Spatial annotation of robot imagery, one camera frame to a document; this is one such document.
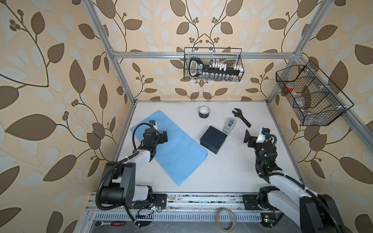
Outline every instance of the blue sheet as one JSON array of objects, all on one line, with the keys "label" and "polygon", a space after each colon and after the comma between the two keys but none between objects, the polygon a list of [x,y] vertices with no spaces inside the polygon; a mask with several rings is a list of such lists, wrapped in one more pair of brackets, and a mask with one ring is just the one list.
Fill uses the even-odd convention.
[{"label": "blue sheet", "polygon": [[[206,159],[207,151],[191,139],[163,112],[156,111],[138,124],[149,123],[150,120],[157,122],[157,128],[160,133],[167,131],[168,135],[168,142],[157,146],[157,153],[154,158],[175,183],[180,186]],[[135,137],[139,141],[144,139],[143,134],[146,128],[149,128],[149,126],[142,125],[136,130]]]}]

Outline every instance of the yellow tape roll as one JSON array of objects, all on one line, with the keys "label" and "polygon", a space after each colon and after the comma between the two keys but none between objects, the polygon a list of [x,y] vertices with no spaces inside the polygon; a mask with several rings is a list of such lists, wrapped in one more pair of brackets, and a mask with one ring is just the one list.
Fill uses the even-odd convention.
[{"label": "yellow tape roll", "polygon": [[[232,217],[232,219],[234,219],[234,221],[232,223],[232,227],[229,228],[228,230],[222,228],[222,226],[220,226],[220,223],[219,223],[219,215],[223,211],[228,212],[230,214],[230,216]],[[219,230],[221,230],[223,232],[232,232],[234,230],[234,228],[236,228],[237,218],[236,218],[236,215],[231,210],[224,208],[224,209],[219,210],[219,212],[217,213],[216,218],[215,218],[215,222],[216,222],[216,226],[219,228]]]}]

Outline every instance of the floral wallpaper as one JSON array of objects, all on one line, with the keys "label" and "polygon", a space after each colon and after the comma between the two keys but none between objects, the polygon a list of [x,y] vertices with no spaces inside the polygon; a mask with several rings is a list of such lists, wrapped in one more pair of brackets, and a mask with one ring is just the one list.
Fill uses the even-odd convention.
[{"label": "floral wallpaper", "polygon": [[[373,130],[372,22],[372,1],[336,0],[303,56],[330,76],[335,85],[325,81],[347,94],[355,104],[350,111]],[[333,197],[349,232],[373,232],[372,151],[341,117],[325,127],[301,126],[281,93],[271,107],[309,188]]]},{"label": "floral wallpaper", "polygon": [[93,0],[117,51],[175,52],[177,47],[292,52],[318,0]]},{"label": "floral wallpaper", "polygon": [[80,1],[0,15],[0,231],[73,232],[130,103]]},{"label": "floral wallpaper", "polygon": [[216,82],[184,76],[184,63],[169,59],[120,59],[122,70],[138,100],[265,100],[275,86],[283,59],[243,59],[240,82]]}]

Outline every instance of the wire basket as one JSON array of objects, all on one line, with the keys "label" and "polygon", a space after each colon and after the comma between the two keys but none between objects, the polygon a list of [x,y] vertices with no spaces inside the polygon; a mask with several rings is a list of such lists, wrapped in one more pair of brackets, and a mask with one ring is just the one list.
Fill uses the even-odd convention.
[{"label": "wire basket", "polygon": [[[316,67],[316,64],[310,64],[309,61],[305,66],[293,65],[276,72],[276,82],[281,88],[281,94],[286,96],[303,126],[327,126],[354,105],[317,67],[328,78],[329,84],[325,85],[320,81],[314,74]],[[348,104],[338,100],[330,85],[345,97]]]},{"label": "wire basket", "polygon": [[241,48],[184,48],[184,79],[239,82],[244,75]]}]

